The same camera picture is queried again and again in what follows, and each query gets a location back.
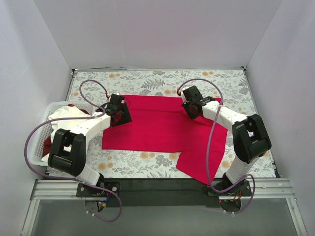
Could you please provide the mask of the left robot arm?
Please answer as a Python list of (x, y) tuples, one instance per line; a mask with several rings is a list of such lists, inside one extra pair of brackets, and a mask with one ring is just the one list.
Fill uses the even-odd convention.
[(86, 164), (89, 141), (109, 127), (132, 121), (128, 109), (129, 99), (112, 94), (108, 103), (98, 108), (90, 119), (71, 129), (57, 129), (48, 157), (48, 166), (65, 172), (88, 184), (95, 197), (104, 193), (103, 176)]

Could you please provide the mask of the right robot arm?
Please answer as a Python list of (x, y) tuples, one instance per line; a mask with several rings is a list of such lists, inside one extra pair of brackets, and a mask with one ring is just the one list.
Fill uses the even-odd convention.
[(222, 96), (220, 101), (210, 96), (204, 97), (196, 86), (178, 89), (177, 94), (182, 98), (182, 107), (190, 119), (203, 117), (213, 121), (207, 143), (206, 164), (209, 164), (215, 126), (219, 124), (232, 133), (236, 157), (231, 166), (223, 174), (222, 180), (215, 185), (212, 185), (210, 180), (209, 169), (206, 170), (206, 175), (212, 191), (225, 192), (231, 196), (236, 194), (241, 189), (240, 183), (247, 178), (253, 164), (272, 146), (261, 116), (258, 114), (247, 116), (235, 112), (223, 105)]

